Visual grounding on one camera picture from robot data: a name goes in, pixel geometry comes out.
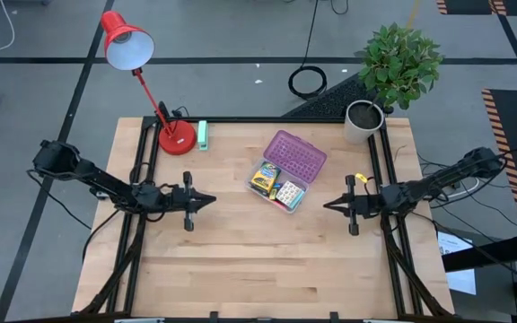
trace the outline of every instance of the white flower pot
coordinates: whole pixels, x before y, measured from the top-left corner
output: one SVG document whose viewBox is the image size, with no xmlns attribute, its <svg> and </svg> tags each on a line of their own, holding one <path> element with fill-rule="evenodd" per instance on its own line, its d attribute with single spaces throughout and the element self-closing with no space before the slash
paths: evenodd
<svg viewBox="0 0 517 323">
<path fill-rule="evenodd" d="M 345 139 L 351 144 L 364 143 L 366 141 L 366 139 L 368 139 L 369 136 L 374 134 L 376 132 L 376 130 L 380 129 L 380 127 L 382 126 L 382 123 L 384 122 L 384 114 L 382 114 L 382 110 L 376 104 L 374 104 L 374 108 L 380 114 L 380 118 L 381 118 L 380 124 L 377 127 L 372 128 L 372 129 L 363 129 L 363 128 L 360 128 L 359 126 L 355 125 L 355 123 L 352 122 L 352 120 L 350 120 L 350 117 L 348 116 L 348 111 L 350 111 L 350 108 L 358 103 L 365 103 L 367 106 L 370 106 L 372 104 L 372 102 L 370 102 L 368 100 L 356 100 L 356 101 L 350 103 L 350 105 L 348 105 L 348 108 L 346 108 L 344 134 L 345 134 Z"/>
</svg>

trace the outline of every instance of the plastic container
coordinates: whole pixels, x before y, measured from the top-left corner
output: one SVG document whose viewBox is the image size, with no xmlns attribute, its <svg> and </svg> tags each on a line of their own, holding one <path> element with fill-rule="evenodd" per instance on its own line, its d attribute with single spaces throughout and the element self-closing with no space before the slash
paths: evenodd
<svg viewBox="0 0 517 323">
<path fill-rule="evenodd" d="M 268 201 L 272 205 L 278 206 L 280 209 L 291 214 L 301 204 L 308 193 L 309 184 L 311 184 L 319 174 L 322 165 L 327 160 L 327 155 L 315 148 L 312 144 L 302 140 L 298 136 L 291 135 L 284 130 L 279 130 L 273 140 L 263 152 L 263 157 L 250 170 L 245 184 L 248 189 Z M 281 169 L 280 174 L 276 178 L 276 183 L 284 184 L 286 181 L 293 182 L 299 188 L 304 190 L 301 201 L 289 209 L 268 197 L 260 194 L 250 185 L 250 180 L 259 170 L 263 162 L 272 162 Z"/>
</svg>

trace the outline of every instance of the black metal frame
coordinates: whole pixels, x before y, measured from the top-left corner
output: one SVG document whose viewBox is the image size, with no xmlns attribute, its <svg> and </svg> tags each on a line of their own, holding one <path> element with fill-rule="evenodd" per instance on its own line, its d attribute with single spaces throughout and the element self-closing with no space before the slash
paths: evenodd
<svg viewBox="0 0 517 323">
<path fill-rule="evenodd" d="M 181 118 L 182 120 L 188 122 L 198 122 L 205 120 L 209 123 L 343 123 L 344 118 L 304 118 L 304 117 L 188 117 Z M 154 129 L 154 134 L 158 133 L 161 130 L 161 124 L 158 122 L 155 116 L 148 116 L 143 118 L 143 122 L 141 125 L 141 133 L 139 136 L 139 143 L 136 151 L 135 157 L 135 167 L 134 172 L 131 174 L 131 180 L 138 181 L 140 179 L 141 174 L 141 165 L 144 164 L 143 160 L 145 159 L 145 147 L 147 145 L 147 137 L 149 131 Z M 381 143 L 382 150 L 384 153 L 384 158 L 386 161 L 387 172 L 389 176 L 390 183 L 396 182 L 396 171 L 394 169 L 394 162 L 392 160 L 392 152 L 390 149 L 390 140 L 388 137 L 387 127 L 384 124 L 380 129 L 381 135 Z M 369 137 L 368 139 L 372 171 L 374 173 L 376 187 L 377 190 L 381 190 L 381 186 L 383 184 L 381 177 L 381 165 L 380 159 L 378 155 L 378 150 L 376 147 L 376 139 L 374 135 Z M 149 162 L 147 163 L 147 171 L 145 175 L 145 180 L 153 181 L 154 177 L 154 167 L 156 163 L 157 152 L 159 148 L 158 143 L 158 135 L 153 136 L 153 141 L 151 142 L 151 155 L 149 157 Z M 133 301 L 135 298 L 136 292 L 136 279 L 138 276 L 138 267 L 141 259 L 141 249 L 143 247 L 143 240 L 145 236 L 145 216 L 144 214 L 140 214 L 138 216 L 139 220 L 136 225 L 136 236 L 134 240 L 138 238 L 138 245 L 135 246 L 138 249 L 138 252 L 135 252 L 134 258 L 130 265 L 129 277 L 127 290 L 125 293 L 124 307 L 122 311 L 116 311 L 117 308 L 117 298 L 118 298 L 118 284 L 112 290 L 106 306 L 106 312 L 102 314 L 89 314 L 89 313 L 80 313 L 78 315 L 73 315 L 71 317 L 63 317 L 63 318 L 49 318 L 49 319 L 33 319 L 33 320 L 25 320 L 21 321 L 22 323 L 40 323 L 40 322 L 112 322 L 114 319 L 131 319 L 131 312 L 133 309 Z M 120 265 L 123 262 L 124 256 L 127 254 L 127 245 L 129 240 L 129 233 L 131 230 L 131 225 L 133 220 L 132 214 L 125 214 L 125 218 L 123 220 L 123 225 L 121 227 L 121 234 L 119 237 L 118 243 L 118 251 L 117 258 L 115 262 L 115 266 Z M 403 250 L 403 254 L 405 259 L 412 264 L 412 253 L 410 251 L 408 235 L 407 235 L 407 227 L 405 224 L 404 218 L 397 217 L 397 226 L 399 232 L 400 245 Z M 387 230 L 391 230 L 390 221 L 387 221 Z M 390 269 L 390 279 L 392 281 L 392 294 L 396 307 L 398 320 L 411 321 L 416 323 L 430 323 L 430 322 L 478 322 L 478 323 L 495 323 L 490 321 L 474 321 L 474 320 L 464 320 L 458 318 L 442 318 L 442 317 L 429 317 L 424 316 L 422 312 L 422 303 L 417 294 L 417 292 L 409 285 L 410 292 L 412 295 L 412 305 L 414 309 L 414 314 L 406 313 L 406 308 L 404 306 L 404 297 L 402 293 L 402 285 L 400 284 L 399 277 L 399 267 L 393 256 L 387 253 L 389 269 Z M 340 319 L 338 313 L 330 312 L 329 319 L 258 319 L 258 318 L 240 318 L 240 319 L 219 319 L 218 312 L 212 311 L 209 313 L 208 318 L 164 318 L 164 321 L 167 323 L 177 322 L 210 322 L 210 323 L 218 323 L 219 320 L 221 322 L 229 322 L 229 323 L 248 323 L 253 321 L 261 321 L 265 320 L 268 322 L 278 322 L 278 323 L 322 323 L 322 322 L 348 322 L 348 323 L 361 323 L 364 322 L 364 319 Z"/>
<path fill-rule="evenodd" d="M 205 120 L 208 123 L 343 123 L 343 118 L 280 118 L 280 117 L 188 117 L 182 118 L 188 122 L 198 122 Z M 141 134 L 139 136 L 139 145 L 137 147 L 137 153 L 135 158 L 135 169 L 136 171 L 132 174 L 131 179 L 133 181 L 137 181 L 140 178 L 141 167 L 139 166 L 144 158 L 145 158 L 145 146 L 146 146 L 146 137 L 148 136 L 149 129 L 154 126 L 155 133 L 161 130 L 161 125 L 157 122 L 156 117 L 144 117 L 143 123 L 141 125 Z M 381 140 L 382 140 L 382 148 L 384 151 L 384 157 L 387 165 L 388 175 L 390 182 L 396 182 L 396 172 L 394 170 L 394 163 L 392 160 L 392 152 L 390 150 L 390 141 L 388 138 L 388 132 L 386 130 L 386 124 L 381 128 Z M 381 188 L 382 180 L 381 180 L 381 166 L 380 160 L 378 157 L 378 152 L 376 148 L 376 143 L 374 136 L 371 136 L 368 139 L 368 145 L 370 148 L 371 155 L 371 163 L 372 170 L 374 172 L 374 177 L 376 178 L 377 189 Z M 147 165 L 147 174 L 146 180 L 153 180 L 154 175 L 154 167 L 156 163 L 156 155 L 159 147 L 158 136 L 153 136 L 153 142 L 151 146 L 151 156 Z M 115 265 L 120 264 L 122 261 L 123 255 L 126 252 L 128 234 L 130 232 L 131 223 L 132 223 L 132 215 L 125 214 L 125 219 L 123 220 L 123 226 L 121 228 L 121 235 L 118 243 L 118 251 L 117 251 L 117 259 Z M 412 253 L 410 252 L 407 228 L 404 222 L 404 219 L 398 218 L 399 223 L 399 232 L 400 232 L 400 243 L 402 246 L 402 250 L 404 252 L 405 257 L 412 264 Z M 137 229 L 142 228 L 141 231 L 137 231 L 136 234 L 140 234 L 141 237 L 145 234 L 145 226 L 141 226 L 137 224 Z M 138 266 L 141 258 L 140 249 L 142 248 L 142 244 L 139 246 L 139 252 L 133 260 L 131 265 L 131 269 L 129 272 L 127 291 L 125 297 L 125 305 L 123 311 L 125 313 L 131 313 L 133 309 L 133 300 L 135 297 L 135 289 L 136 289 L 136 279 L 138 274 Z M 400 277 L 398 271 L 398 265 L 394 258 L 389 256 L 389 267 L 390 267 L 390 279 L 392 281 L 393 287 L 393 297 L 394 302 L 396 304 L 396 312 L 399 317 L 406 314 L 404 307 L 404 298 L 402 295 L 402 287 L 400 284 Z M 416 291 L 411 289 L 412 292 L 412 302 L 413 307 L 415 309 L 415 314 L 422 314 L 422 303 L 418 298 Z M 108 313 L 114 312 L 117 305 L 118 298 L 118 287 L 114 289 L 112 294 L 109 297 L 108 305 L 106 311 Z"/>
</svg>

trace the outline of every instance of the lamp base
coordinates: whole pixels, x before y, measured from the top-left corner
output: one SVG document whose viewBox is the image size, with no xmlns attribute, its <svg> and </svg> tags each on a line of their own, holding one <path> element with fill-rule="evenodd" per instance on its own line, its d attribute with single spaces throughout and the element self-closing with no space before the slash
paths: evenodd
<svg viewBox="0 0 517 323">
<path fill-rule="evenodd" d="M 169 123 L 169 129 L 173 131 L 169 136 L 164 130 L 159 133 L 159 145 L 161 148 L 172 155 L 180 155 L 188 153 L 197 142 L 197 134 L 195 128 L 187 121 L 172 121 Z"/>
</svg>

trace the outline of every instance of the wooden tabletop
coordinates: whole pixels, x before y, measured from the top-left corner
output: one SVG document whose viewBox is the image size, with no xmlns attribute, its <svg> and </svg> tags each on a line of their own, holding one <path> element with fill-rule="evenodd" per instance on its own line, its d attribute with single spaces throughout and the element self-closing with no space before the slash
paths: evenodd
<svg viewBox="0 0 517 323">
<path fill-rule="evenodd" d="M 141 118 L 121 118 L 107 171 L 127 181 L 133 167 Z M 388 118 L 390 144 L 398 180 L 420 179 L 421 171 L 410 125 Z M 183 230 L 184 213 L 166 214 L 148 223 L 137 279 L 133 316 L 325 319 L 337 311 L 342 319 L 392 319 L 396 311 L 379 219 L 359 218 L 360 235 L 348 234 L 348 220 L 322 205 L 346 192 L 345 175 L 372 176 L 367 144 L 351 145 L 341 124 L 209 125 L 209 150 L 182 156 L 161 149 L 155 183 L 180 183 L 189 170 L 193 186 L 217 196 L 195 215 L 195 230 Z M 269 205 L 245 188 L 252 165 L 276 131 L 298 135 L 328 159 L 294 214 Z M 384 182 L 388 183 L 377 138 Z M 149 149 L 145 153 L 148 159 Z M 358 184 L 357 194 L 364 194 Z M 112 213 L 110 201 L 99 202 L 94 227 Z M 427 203 L 418 213 L 430 216 Z M 113 269 L 123 216 L 93 239 L 74 300 L 83 308 Z M 442 306 L 453 311 L 433 225 L 409 215 L 407 229 L 416 272 Z M 411 301 L 400 271 L 407 312 Z M 127 278 L 119 289 L 122 308 Z"/>
</svg>

